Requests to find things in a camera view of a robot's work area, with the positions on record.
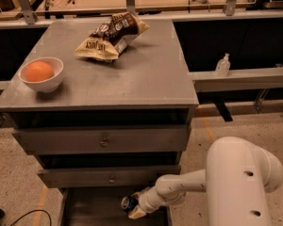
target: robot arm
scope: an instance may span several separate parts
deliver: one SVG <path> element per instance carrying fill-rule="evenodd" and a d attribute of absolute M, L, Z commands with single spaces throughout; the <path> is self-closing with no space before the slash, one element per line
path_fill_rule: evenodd
<path fill-rule="evenodd" d="M 122 201 L 130 218 L 140 218 L 161 206 L 180 203 L 187 191 L 206 191 L 210 226 L 271 225 L 265 191 L 283 182 L 283 167 L 271 153 L 237 137 L 223 137 L 210 147 L 206 169 L 159 177 Z"/>

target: black cable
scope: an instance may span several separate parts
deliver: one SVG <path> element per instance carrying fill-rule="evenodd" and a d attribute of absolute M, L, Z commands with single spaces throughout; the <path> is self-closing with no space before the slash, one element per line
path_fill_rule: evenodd
<path fill-rule="evenodd" d="M 49 217 L 49 226 L 51 226 L 51 217 L 50 217 L 49 213 L 46 212 L 45 210 L 42 210 L 42 209 L 36 209 L 36 210 L 29 211 L 28 213 L 24 214 L 23 216 L 21 216 L 17 220 L 15 220 L 13 223 L 11 223 L 10 226 L 14 226 L 22 218 L 24 218 L 25 216 L 27 216 L 27 215 L 29 215 L 31 213 L 34 213 L 34 212 L 44 212 L 45 214 L 47 214 L 47 216 Z"/>

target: orange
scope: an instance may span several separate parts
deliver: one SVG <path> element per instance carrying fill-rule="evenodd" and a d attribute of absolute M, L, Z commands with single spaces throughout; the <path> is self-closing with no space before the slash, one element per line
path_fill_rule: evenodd
<path fill-rule="evenodd" d="M 28 82 L 40 82 L 54 75 L 55 72 L 51 65 L 40 61 L 32 62 L 26 69 L 26 80 Z"/>

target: terrazzo floor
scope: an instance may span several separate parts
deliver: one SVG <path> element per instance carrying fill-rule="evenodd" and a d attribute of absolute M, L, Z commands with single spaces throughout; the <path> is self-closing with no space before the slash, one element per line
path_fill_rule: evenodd
<path fill-rule="evenodd" d="M 182 154 L 182 173 L 203 169 L 209 146 L 220 137 L 241 137 L 267 149 L 283 164 L 283 104 L 270 104 L 258 114 L 251 104 L 227 105 L 233 121 L 224 122 L 213 105 L 197 108 L 191 122 L 191 137 Z M 12 137 L 5 122 L 0 128 L 0 208 L 6 213 L 0 225 L 9 226 L 21 215 L 35 209 L 46 210 L 52 225 L 58 225 L 61 194 L 43 185 L 36 171 L 40 165 L 28 156 Z M 274 226 L 283 225 L 283 185 L 267 194 Z M 187 199 L 171 208 L 173 226 L 208 226 L 207 194 L 189 192 Z M 44 213 L 33 213 L 17 225 L 49 225 Z"/>

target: snack bag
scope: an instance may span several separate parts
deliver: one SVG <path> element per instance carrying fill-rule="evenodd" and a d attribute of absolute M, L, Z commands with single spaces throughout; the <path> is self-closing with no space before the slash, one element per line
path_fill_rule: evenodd
<path fill-rule="evenodd" d="M 149 27 L 129 12 L 113 14 L 75 49 L 75 55 L 112 62 Z"/>

